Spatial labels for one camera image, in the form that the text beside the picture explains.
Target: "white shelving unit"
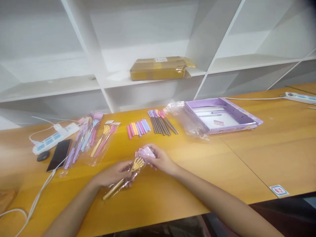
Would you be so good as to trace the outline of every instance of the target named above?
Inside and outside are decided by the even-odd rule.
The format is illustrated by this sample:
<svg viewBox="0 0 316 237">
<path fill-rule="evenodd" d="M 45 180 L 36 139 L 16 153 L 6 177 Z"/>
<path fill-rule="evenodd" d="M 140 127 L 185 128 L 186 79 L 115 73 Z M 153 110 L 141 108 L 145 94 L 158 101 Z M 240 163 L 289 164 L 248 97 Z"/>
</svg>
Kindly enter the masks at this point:
<svg viewBox="0 0 316 237">
<path fill-rule="evenodd" d="M 300 0 L 1 2 L 0 129 L 315 81 L 314 15 Z M 192 78 L 131 80 L 138 58 L 168 56 Z"/>
<path fill-rule="evenodd" d="M 283 88 L 287 85 L 293 85 L 297 83 L 310 83 L 316 81 L 316 60 L 308 60 L 299 63 L 291 71 L 289 71 L 284 77 L 282 77 L 277 83 L 275 83 L 270 89 Z"/>
</svg>

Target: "plastic bag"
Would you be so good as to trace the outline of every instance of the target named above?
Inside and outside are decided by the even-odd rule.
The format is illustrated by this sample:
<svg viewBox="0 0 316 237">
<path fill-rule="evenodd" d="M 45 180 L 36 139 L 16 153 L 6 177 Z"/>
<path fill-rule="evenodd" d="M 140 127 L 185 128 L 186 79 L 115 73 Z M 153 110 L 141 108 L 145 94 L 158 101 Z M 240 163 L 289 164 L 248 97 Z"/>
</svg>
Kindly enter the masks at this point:
<svg viewBox="0 0 316 237">
<path fill-rule="evenodd" d="M 120 190 L 122 190 L 123 188 L 125 188 L 125 187 L 131 182 L 131 180 L 135 179 L 136 176 L 140 173 L 140 171 L 141 171 L 146 165 L 150 165 L 150 163 L 149 163 L 147 160 L 144 159 L 144 156 L 145 156 L 145 155 L 150 156 L 150 157 L 152 157 L 152 158 L 156 158 L 156 156 L 154 155 L 154 153 L 151 151 L 151 149 L 150 149 L 149 147 L 139 148 L 139 150 L 138 150 L 137 152 L 135 152 L 135 160 L 138 159 L 138 158 L 142 159 L 143 162 L 144 162 L 144 165 L 143 165 L 141 168 L 135 170 L 135 171 L 132 173 L 132 176 L 131 176 L 130 179 L 124 180 L 124 182 L 122 183 L 122 185 L 121 185 L 119 188 L 117 188 L 116 191 L 114 191 L 114 193 L 110 196 L 110 198 L 113 197 L 113 196 L 115 196 Z M 127 167 L 124 171 L 130 171 L 130 170 L 132 169 L 132 167 L 133 167 L 133 164 L 134 164 L 134 163 L 132 162 L 131 165 L 130 165 L 129 167 Z"/>
<path fill-rule="evenodd" d="M 120 123 L 115 122 L 107 125 L 109 126 L 109 129 L 105 133 L 104 126 L 100 126 L 102 133 L 97 136 L 95 145 L 89 150 L 88 155 L 85 156 L 85 164 L 88 164 L 89 166 L 99 165 L 109 149 Z"/>
<path fill-rule="evenodd" d="M 89 166 L 100 164 L 113 140 L 118 126 L 120 125 L 119 122 L 113 123 L 113 121 L 111 121 L 111 123 L 107 124 L 109 130 L 103 135 L 103 124 L 101 124 L 102 117 L 103 113 L 91 112 L 86 117 L 79 119 L 78 122 L 81 125 L 80 130 L 76 135 L 76 139 L 74 139 L 71 144 L 68 158 L 60 171 L 60 177 L 66 176 L 68 170 L 76 165 L 78 159 L 83 160 L 83 163 Z M 96 146 L 95 154 L 92 154 L 93 149 Z"/>
<path fill-rule="evenodd" d="M 173 115 L 189 136 L 209 141 L 203 125 L 185 110 L 184 101 L 169 103 L 164 109 L 165 114 Z"/>
</svg>

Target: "hand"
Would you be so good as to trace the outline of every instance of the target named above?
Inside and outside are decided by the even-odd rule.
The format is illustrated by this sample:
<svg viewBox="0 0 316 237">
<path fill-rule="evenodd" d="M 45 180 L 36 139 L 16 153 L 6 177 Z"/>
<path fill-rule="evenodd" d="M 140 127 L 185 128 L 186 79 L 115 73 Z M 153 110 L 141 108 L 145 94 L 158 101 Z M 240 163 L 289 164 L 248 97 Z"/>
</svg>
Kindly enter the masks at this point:
<svg viewBox="0 0 316 237">
<path fill-rule="evenodd" d="M 179 166 L 172 161 L 163 149 L 157 147 L 155 144 L 147 144 L 143 148 L 146 146 L 148 146 L 156 156 L 156 158 L 152 158 L 150 156 L 144 157 L 146 161 L 150 162 L 150 166 L 152 168 L 155 169 L 155 167 L 157 167 L 169 175 L 176 175 Z"/>
<path fill-rule="evenodd" d="M 130 166 L 132 162 L 132 160 L 118 162 L 115 165 L 102 170 L 100 173 L 93 177 L 93 182 L 97 186 L 110 186 L 111 184 L 117 183 L 121 179 L 130 178 L 132 176 L 132 173 L 130 171 L 124 170 L 128 166 Z"/>
</svg>

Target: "wooden table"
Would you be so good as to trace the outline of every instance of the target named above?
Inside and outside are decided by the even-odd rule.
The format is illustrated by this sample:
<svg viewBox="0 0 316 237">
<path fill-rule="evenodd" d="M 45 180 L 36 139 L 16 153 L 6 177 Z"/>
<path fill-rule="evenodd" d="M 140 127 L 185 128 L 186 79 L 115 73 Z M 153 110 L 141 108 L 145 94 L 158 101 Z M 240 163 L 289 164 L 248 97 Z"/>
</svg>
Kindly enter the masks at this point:
<svg viewBox="0 0 316 237">
<path fill-rule="evenodd" d="M 236 98 L 278 97 L 286 91 L 306 94 L 283 88 Z M 220 138 L 268 187 L 281 185 L 291 196 L 316 191 L 316 110 L 285 99 L 233 102 L 264 123 Z"/>
<path fill-rule="evenodd" d="M 240 97 L 276 97 L 284 91 Z M 146 143 L 156 143 L 179 165 L 248 204 L 276 198 L 267 187 L 274 184 L 283 185 L 292 195 L 315 191 L 315 167 L 310 147 L 312 142 L 315 144 L 315 111 L 305 110 L 306 104 L 283 99 L 234 102 L 265 123 L 255 130 L 215 135 L 205 142 L 185 135 L 171 119 L 178 135 L 168 137 L 151 132 L 142 138 L 129 140 L 126 125 L 148 118 L 147 109 L 105 115 L 102 122 L 113 119 L 120 121 L 121 126 L 101 164 L 90 167 L 84 164 L 85 159 L 81 159 L 66 176 L 57 172 L 43 191 L 21 236 L 40 236 L 94 174 L 117 161 L 131 159 L 134 152 Z M 20 191 L 10 209 L 20 207 L 28 212 L 48 177 L 45 171 L 50 159 L 37 162 L 31 152 L 32 143 L 28 140 L 31 133 L 47 127 L 49 125 L 37 125 L 0 132 L 0 188 Z M 33 139 L 41 140 L 53 132 L 42 132 Z M 295 152 L 292 145 L 305 150 Z M 304 156 L 295 159 L 296 154 Z M 274 165 L 280 165 L 279 169 L 288 173 L 281 175 Z M 121 191 L 106 202 L 102 201 L 102 195 L 103 191 L 96 197 L 78 236 L 97 236 L 209 212 L 176 180 L 149 167 L 137 177 L 131 189 Z M 2 217 L 0 236 L 14 236 L 23 224 L 24 217 L 20 213 Z"/>
<path fill-rule="evenodd" d="M 307 92 L 313 93 L 313 96 L 316 94 L 316 83 L 295 84 L 290 85 L 290 87 L 303 90 L 304 92 L 300 94 L 308 94 Z"/>
</svg>

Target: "table number label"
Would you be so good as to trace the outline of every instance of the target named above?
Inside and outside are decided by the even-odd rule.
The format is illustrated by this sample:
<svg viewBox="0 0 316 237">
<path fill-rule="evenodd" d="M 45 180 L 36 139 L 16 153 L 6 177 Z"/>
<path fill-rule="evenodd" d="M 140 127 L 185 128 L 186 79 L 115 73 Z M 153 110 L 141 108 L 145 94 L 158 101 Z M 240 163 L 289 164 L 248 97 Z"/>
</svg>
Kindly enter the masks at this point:
<svg viewBox="0 0 316 237">
<path fill-rule="evenodd" d="M 289 193 L 281 185 L 272 186 L 270 189 L 277 197 L 289 195 Z"/>
</svg>

